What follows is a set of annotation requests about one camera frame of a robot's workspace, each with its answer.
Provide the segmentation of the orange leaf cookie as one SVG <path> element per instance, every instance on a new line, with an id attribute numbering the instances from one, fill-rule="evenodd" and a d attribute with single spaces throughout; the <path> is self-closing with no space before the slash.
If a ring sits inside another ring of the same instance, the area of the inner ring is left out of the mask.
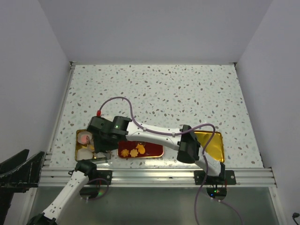
<path id="1" fill-rule="evenodd" d="M 144 154 L 146 152 L 144 145 L 137 144 L 136 149 L 138 150 L 139 154 Z"/>

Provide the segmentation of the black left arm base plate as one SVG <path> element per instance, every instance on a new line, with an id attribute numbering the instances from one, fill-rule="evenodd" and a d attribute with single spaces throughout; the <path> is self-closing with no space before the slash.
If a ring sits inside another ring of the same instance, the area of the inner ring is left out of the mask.
<path id="1" fill-rule="evenodd" d="M 89 175 L 89 185 L 110 185 L 113 177 L 112 170 L 95 170 Z"/>

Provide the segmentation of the yellow flower cookie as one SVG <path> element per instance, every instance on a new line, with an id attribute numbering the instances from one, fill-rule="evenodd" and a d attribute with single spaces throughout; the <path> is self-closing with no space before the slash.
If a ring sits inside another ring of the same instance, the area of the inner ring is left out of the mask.
<path id="1" fill-rule="evenodd" d="M 132 149 L 131 151 L 130 151 L 130 156 L 132 157 L 132 158 L 135 158 L 135 157 L 137 157 L 138 156 L 138 150 L 137 149 Z"/>

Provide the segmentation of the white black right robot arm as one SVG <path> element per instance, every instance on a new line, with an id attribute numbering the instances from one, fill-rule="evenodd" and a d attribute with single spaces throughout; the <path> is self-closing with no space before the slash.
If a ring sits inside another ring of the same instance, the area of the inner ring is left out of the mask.
<path id="1" fill-rule="evenodd" d="M 177 160 L 195 164 L 214 184 L 225 179 L 225 165 L 211 157 L 189 125 L 179 128 L 163 128 L 139 123 L 131 118 L 116 116 L 112 121 L 94 116 L 87 129 L 94 139 L 95 151 L 108 152 L 118 147 L 121 141 L 147 142 L 177 151 Z"/>

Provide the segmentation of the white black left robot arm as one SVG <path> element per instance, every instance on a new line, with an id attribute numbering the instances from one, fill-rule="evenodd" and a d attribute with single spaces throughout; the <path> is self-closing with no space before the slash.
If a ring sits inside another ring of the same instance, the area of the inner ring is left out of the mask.
<path id="1" fill-rule="evenodd" d="M 0 163 L 0 223 L 3 225 L 15 193 L 25 193 L 37 188 L 45 152 L 41 151 L 27 158 L 28 149 L 24 149 Z M 29 225 L 57 225 L 63 211 L 79 194 L 86 184 L 97 180 L 97 166 L 87 160 L 76 164 L 68 183 L 42 213 L 28 221 Z"/>

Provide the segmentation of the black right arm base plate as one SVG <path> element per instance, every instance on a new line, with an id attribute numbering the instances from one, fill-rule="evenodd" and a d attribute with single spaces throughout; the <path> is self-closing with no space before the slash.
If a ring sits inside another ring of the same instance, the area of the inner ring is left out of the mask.
<path id="1" fill-rule="evenodd" d="M 201 185 L 206 173 L 203 170 L 194 171 L 194 181 L 196 185 Z M 235 173 L 233 170 L 225 170 L 218 176 L 207 176 L 204 185 L 236 185 Z"/>

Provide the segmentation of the silver metal tongs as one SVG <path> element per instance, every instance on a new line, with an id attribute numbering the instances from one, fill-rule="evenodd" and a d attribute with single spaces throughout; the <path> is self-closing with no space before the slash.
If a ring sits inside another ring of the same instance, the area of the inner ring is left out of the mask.
<path id="1" fill-rule="evenodd" d="M 90 144 L 94 146 L 93 139 L 91 140 Z M 111 152 L 110 151 L 109 152 L 96 152 L 96 149 L 94 147 L 94 151 L 92 151 L 92 152 L 93 152 L 93 155 L 94 155 L 93 160 L 96 160 L 96 159 L 98 159 L 98 160 L 109 160 L 109 159 L 111 159 Z"/>

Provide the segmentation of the yellow swirl cookie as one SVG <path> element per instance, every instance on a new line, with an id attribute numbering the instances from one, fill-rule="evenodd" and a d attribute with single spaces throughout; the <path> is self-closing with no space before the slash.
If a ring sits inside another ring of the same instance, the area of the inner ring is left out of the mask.
<path id="1" fill-rule="evenodd" d="M 123 158 L 128 157 L 128 156 L 129 156 L 129 150 L 127 150 L 127 149 L 121 150 L 120 155 L 121 155 L 121 157 L 123 157 Z"/>

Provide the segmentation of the pink round cookie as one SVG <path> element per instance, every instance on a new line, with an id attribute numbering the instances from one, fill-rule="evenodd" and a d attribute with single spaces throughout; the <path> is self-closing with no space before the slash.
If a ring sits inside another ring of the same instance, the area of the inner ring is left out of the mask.
<path id="1" fill-rule="evenodd" d="M 78 142 L 85 145 L 90 142 L 90 136 L 89 135 L 82 135 L 79 139 Z"/>

